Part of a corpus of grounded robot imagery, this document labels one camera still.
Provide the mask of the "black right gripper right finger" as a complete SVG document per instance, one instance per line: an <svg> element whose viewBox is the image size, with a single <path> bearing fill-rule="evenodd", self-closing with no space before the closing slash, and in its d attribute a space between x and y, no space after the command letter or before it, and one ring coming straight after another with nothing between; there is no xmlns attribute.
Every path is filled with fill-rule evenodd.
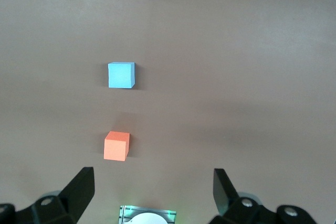
<svg viewBox="0 0 336 224"><path fill-rule="evenodd" d="M224 169L213 173L213 197L218 210L210 223L276 223L276 214L249 196L240 196Z"/></svg>

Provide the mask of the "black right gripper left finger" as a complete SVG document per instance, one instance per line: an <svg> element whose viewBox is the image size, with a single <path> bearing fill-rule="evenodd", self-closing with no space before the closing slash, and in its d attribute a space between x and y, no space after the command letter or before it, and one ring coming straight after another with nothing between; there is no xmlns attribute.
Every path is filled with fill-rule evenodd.
<svg viewBox="0 0 336 224"><path fill-rule="evenodd" d="M95 194L93 167L84 167L57 195L47 195L15 215L16 223L77 223Z"/></svg>

